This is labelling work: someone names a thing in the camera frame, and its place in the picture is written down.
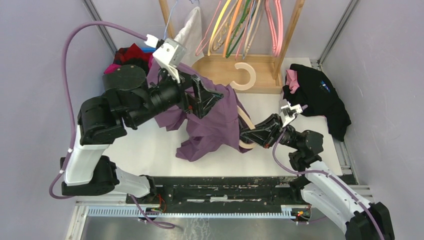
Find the purple garment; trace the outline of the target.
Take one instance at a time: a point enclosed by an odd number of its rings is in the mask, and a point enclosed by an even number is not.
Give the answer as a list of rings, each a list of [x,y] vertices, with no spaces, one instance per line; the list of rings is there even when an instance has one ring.
[[[240,125],[238,108],[244,109],[235,91],[229,85],[215,85],[206,77],[200,78],[208,90],[223,94],[203,118],[194,114],[185,113],[177,106],[154,117],[160,128],[175,131],[187,121],[186,132],[189,138],[176,149],[175,156],[190,162],[202,158],[208,153],[217,151],[220,146],[227,145],[244,154],[249,149],[242,148],[240,142]]]

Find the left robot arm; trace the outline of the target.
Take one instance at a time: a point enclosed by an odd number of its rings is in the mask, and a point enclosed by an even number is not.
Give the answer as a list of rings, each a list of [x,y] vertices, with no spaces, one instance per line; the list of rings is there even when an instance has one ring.
[[[201,119],[224,97],[207,89],[196,74],[179,71],[180,80],[175,81],[161,68],[158,75],[160,81],[151,86],[145,71],[135,65],[123,65],[103,76],[104,93],[86,100],[78,113],[74,149],[62,164],[64,196],[100,196],[117,191],[147,204],[156,200],[158,191],[151,176],[118,168],[104,151],[124,137],[127,128],[136,130],[171,107]]]

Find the beige wooden hanger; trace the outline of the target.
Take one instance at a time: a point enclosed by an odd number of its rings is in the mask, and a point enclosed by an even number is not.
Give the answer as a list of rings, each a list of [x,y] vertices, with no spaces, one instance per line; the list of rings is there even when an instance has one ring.
[[[249,80],[245,84],[240,84],[236,81],[232,81],[230,83],[230,86],[234,90],[238,90],[238,91],[247,91],[247,90],[251,89],[255,85],[256,79],[257,79],[257,74],[256,74],[255,69],[250,64],[248,64],[246,62],[237,62],[237,63],[234,64],[234,67],[237,70],[242,69],[242,70],[247,71],[248,74],[249,74]],[[250,130],[255,129],[255,125],[252,123],[250,117],[239,106],[237,106],[237,113],[238,113],[238,116],[241,117],[241,119],[244,121],[244,123],[248,126],[248,128]],[[251,149],[255,148],[256,144],[255,143],[245,143],[242,140],[240,140],[239,146],[243,149],[251,150]]]

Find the white skirt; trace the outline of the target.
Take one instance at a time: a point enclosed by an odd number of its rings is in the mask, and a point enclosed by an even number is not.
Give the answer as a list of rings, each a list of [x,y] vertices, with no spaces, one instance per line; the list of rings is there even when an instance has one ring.
[[[202,12],[201,8],[193,8],[185,19],[183,28],[178,32],[175,41],[186,48],[186,53],[181,62],[189,67],[204,57],[201,50],[203,39]]]

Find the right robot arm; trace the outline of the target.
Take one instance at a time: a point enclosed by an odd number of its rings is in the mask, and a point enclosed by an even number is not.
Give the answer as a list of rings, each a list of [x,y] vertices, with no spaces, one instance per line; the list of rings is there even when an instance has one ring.
[[[296,129],[272,114],[254,128],[240,129],[240,140],[263,148],[278,145],[295,149],[289,153],[291,167],[284,166],[274,154],[274,161],[297,176],[290,182],[289,199],[295,204],[306,202],[316,207],[336,224],[347,240],[395,239],[389,209],[381,202],[373,203],[354,191],[334,174],[320,157],[323,135]]]

